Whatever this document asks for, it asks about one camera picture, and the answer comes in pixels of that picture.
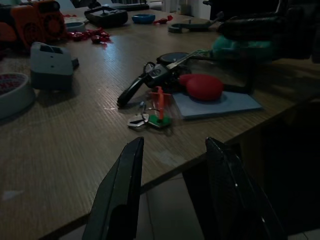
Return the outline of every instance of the gray floor tile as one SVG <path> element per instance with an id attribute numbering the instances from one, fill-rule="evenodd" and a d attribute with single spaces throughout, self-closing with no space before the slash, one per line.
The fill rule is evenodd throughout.
<path id="1" fill-rule="evenodd" d="M 69 232 L 60 240 L 82 240 L 86 225 Z M 146 194 L 140 196 L 138 225 L 136 230 L 136 240 L 153 240 L 152 226 L 150 223 L 149 206 Z"/>
<path id="2" fill-rule="evenodd" d="M 83 225 L 76 230 L 73 230 L 72 232 L 69 232 L 68 234 L 64 235 L 63 237 L 60 237 L 60 240 L 81 240 L 82 235 L 84 234 L 86 225 Z"/>
<path id="3" fill-rule="evenodd" d="M 304 234 L 308 237 L 309 240 L 319 240 L 320 239 L 320 229 L 306 231 Z"/>
<path id="4" fill-rule="evenodd" d="M 154 240 L 203 240 L 183 178 L 166 181 L 147 192 Z"/>
<path id="5" fill-rule="evenodd" d="M 298 233 L 295 235 L 288 236 L 288 240 L 307 240 L 303 233 Z"/>

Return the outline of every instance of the red rubber ball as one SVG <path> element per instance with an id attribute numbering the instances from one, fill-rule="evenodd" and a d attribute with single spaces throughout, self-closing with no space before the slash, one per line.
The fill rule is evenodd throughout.
<path id="1" fill-rule="evenodd" d="M 213 101 L 221 97 L 223 83 L 216 77 L 206 74 L 185 74 L 179 78 L 188 94 L 201 101 Z"/>

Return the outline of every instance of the wooden table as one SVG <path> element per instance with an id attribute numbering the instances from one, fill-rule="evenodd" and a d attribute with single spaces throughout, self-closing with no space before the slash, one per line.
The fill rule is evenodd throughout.
<path id="1" fill-rule="evenodd" d="M 167 13 L 145 10 L 163 18 Z M 72 14 L 80 16 L 83 9 Z M 173 23 L 186 16 L 173 15 Z M 106 48 L 90 40 L 65 44 L 80 66 L 70 93 L 37 91 L 35 104 L 0 122 L 0 192 L 18 191 L 0 202 L 0 238 L 36 239 L 90 212 L 96 190 L 126 143 L 145 138 L 143 190 L 191 166 L 205 152 L 205 138 L 238 141 L 257 127 L 312 99 L 319 89 L 317 65 L 310 60 L 279 60 L 258 69 L 253 96 L 261 111 L 206 119 L 175 119 L 171 134 L 136 132 L 127 120 L 137 107 L 118 109 L 121 92 L 143 65 L 170 52 L 210 49 L 217 34 L 169 33 L 167 25 L 128 24 L 108 29 Z M 9 54 L 0 72 L 29 75 L 29 58 Z M 142 87 L 133 101 L 143 99 Z"/>

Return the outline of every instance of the blue lid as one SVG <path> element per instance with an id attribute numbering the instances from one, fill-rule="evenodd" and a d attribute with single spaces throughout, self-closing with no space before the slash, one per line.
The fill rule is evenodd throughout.
<path id="1" fill-rule="evenodd" d="M 132 16 L 132 20 L 135 24 L 152 24 L 156 19 L 154 14 L 136 14 Z"/>

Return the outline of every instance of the black case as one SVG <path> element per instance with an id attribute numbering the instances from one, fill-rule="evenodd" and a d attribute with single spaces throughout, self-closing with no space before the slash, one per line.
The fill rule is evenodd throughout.
<path id="1" fill-rule="evenodd" d="M 94 15 L 93 13 L 104 11 L 105 15 Z M 126 10 L 118 10 L 108 6 L 99 6 L 84 12 L 86 19 L 92 24 L 102 28 L 119 27 L 128 21 Z"/>

